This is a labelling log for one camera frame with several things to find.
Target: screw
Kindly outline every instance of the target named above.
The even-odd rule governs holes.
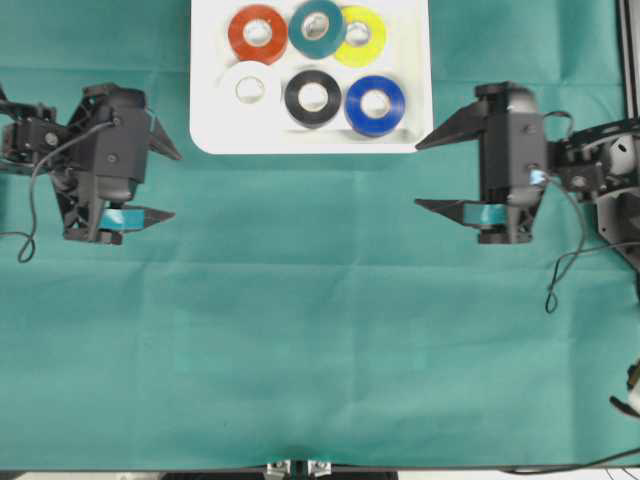
[[[577,175],[571,180],[571,185],[576,188],[585,188],[587,186],[587,179],[580,175]]]
[[[50,147],[57,147],[58,144],[60,143],[60,139],[58,138],[58,136],[53,133],[53,132],[49,132],[44,136],[44,141],[47,145],[49,145]]]

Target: red tape roll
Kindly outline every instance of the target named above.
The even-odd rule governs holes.
[[[266,38],[264,44],[255,41],[251,43],[252,40],[247,38],[246,34],[249,33],[247,29],[252,25],[256,28],[262,26],[270,28],[271,36]],[[271,65],[284,55],[288,40],[289,32],[284,18],[266,5],[251,5],[243,8],[233,17],[229,26],[229,43],[238,59],[243,62],[254,61]]]

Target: teal cloth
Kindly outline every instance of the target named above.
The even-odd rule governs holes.
[[[437,122],[502,80],[579,128],[620,118],[614,3],[432,0]],[[640,353],[633,272],[581,259],[544,313],[552,260],[578,240],[560,194],[531,245],[485,247],[412,203],[476,198],[472,143],[205,155],[187,0],[0,6],[12,98],[66,120],[83,86],[145,89],[185,158],[154,156],[136,199],[176,219],[123,247],[63,241],[46,181],[35,261],[1,242],[0,468],[564,464],[640,444],[607,403]],[[27,182],[1,182],[1,226],[27,228]]]

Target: electrical tape roll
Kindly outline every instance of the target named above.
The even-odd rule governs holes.
[[[300,101],[300,92],[311,84],[318,84],[327,92],[327,102],[317,111],[307,110]],[[307,70],[291,79],[285,89],[285,103],[291,116],[301,125],[309,128],[320,128],[331,121],[342,106],[342,91],[334,78],[318,70]]]
[[[326,17],[328,28],[319,38],[312,38],[305,23],[314,15]],[[289,22],[289,39],[303,55],[319,60],[333,55],[344,42],[347,24],[342,10],[329,0],[311,0],[302,5]]]
[[[272,125],[282,104],[280,77],[263,63],[238,63],[222,77],[218,103],[230,121]]]
[[[261,21],[271,29],[264,44],[252,44],[246,29],[254,21]],[[288,27],[284,18],[266,5],[251,5],[240,10],[229,26],[229,43],[240,61],[255,61],[266,65],[279,60],[287,50]]]
[[[365,95],[376,90],[389,99],[389,111],[381,118],[368,116],[362,108]],[[347,92],[345,112],[356,132],[372,138],[383,137],[395,130],[404,118],[406,100],[402,89],[393,80],[381,76],[364,77]]]
[[[373,10],[364,7],[342,9],[347,31],[358,24],[365,25],[369,38],[363,45],[353,45],[345,41],[336,52],[336,60],[352,68],[362,68],[373,63],[384,51],[387,44],[387,27],[382,18]]]

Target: blue tape roll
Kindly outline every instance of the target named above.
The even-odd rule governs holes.
[[[328,29],[315,39],[305,34],[307,18],[321,14],[328,19]],[[333,55],[347,36],[347,24],[342,10],[329,0],[311,0],[302,5],[289,22],[289,39],[303,55],[319,60]]]
[[[382,118],[371,118],[362,109],[362,99],[373,90],[380,90],[389,98],[391,108]],[[354,83],[347,92],[345,110],[347,119],[356,132],[367,137],[382,137],[395,130],[402,121],[406,100],[393,80],[379,76],[365,77]]]

